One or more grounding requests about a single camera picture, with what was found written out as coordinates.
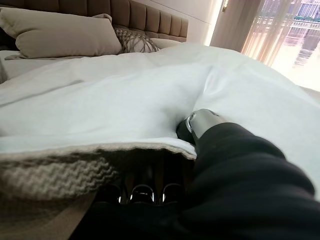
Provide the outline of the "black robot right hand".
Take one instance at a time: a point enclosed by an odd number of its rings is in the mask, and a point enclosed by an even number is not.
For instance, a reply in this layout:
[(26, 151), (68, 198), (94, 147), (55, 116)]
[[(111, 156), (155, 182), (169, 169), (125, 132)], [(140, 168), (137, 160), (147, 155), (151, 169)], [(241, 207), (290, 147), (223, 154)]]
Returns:
[(96, 202), (71, 239), (319, 239), (315, 188), (274, 144), (209, 109), (194, 111), (176, 133), (197, 154), (187, 195), (167, 206)]

